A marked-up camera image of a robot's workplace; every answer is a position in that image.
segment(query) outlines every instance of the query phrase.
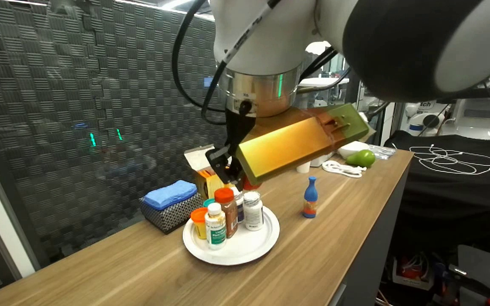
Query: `black cloth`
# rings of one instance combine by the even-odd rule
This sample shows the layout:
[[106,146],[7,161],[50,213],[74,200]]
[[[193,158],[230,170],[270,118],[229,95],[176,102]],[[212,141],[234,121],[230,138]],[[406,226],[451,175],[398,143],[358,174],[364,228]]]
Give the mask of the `black cloth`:
[[[458,135],[415,137],[399,130],[385,146],[416,153],[393,249],[443,249],[490,235],[490,141]],[[463,174],[473,172],[482,174]]]

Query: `blue and orange bottle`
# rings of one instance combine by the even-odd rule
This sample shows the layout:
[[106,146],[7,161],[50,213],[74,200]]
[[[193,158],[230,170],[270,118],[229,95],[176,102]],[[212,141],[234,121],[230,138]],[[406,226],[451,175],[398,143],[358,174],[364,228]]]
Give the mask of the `blue and orange bottle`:
[[306,218],[314,218],[317,215],[317,198],[319,195],[317,194],[317,189],[315,189],[315,176],[309,177],[309,186],[305,190],[304,194],[304,210],[302,211],[302,215]]

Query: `brown bottle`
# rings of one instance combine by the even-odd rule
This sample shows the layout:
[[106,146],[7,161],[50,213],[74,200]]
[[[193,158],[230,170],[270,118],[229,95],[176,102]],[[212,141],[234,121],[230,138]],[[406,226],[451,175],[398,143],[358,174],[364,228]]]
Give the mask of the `brown bottle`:
[[226,215],[226,238],[231,238],[237,231],[237,205],[234,192],[230,188],[220,188],[214,192],[214,200],[220,204]]

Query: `wooden countertop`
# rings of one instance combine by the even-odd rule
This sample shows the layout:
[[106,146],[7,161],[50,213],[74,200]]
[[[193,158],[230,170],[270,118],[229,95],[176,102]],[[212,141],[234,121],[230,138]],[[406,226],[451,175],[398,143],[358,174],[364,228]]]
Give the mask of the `wooden countertop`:
[[[259,191],[281,231],[252,263],[204,263],[185,249],[182,228],[164,235],[142,221],[0,289],[0,305],[326,305],[411,158],[397,151],[359,179],[312,168],[265,182]],[[315,219],[300,214],[309,175],[317,176]]]

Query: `orange cap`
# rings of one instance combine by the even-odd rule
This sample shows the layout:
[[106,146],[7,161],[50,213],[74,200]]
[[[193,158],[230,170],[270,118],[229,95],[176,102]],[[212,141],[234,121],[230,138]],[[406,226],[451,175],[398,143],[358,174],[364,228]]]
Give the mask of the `orange cap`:
[[207,207],[201,207],[196,209],[190,214],[190,219],[197,223],[205,222],[205,214],[208,213]]
[[249,179],[245,176],[245,178],[243,179],[243,189],[244,190],[256,190],[258,189],[262,184],[258,184],[258,185],[253,185],[251,184],[251,182],[249,182]]
[[214,200],[218,203],[228,203],[234,199],[234,192],[230,188],[220,188],[214,192]]

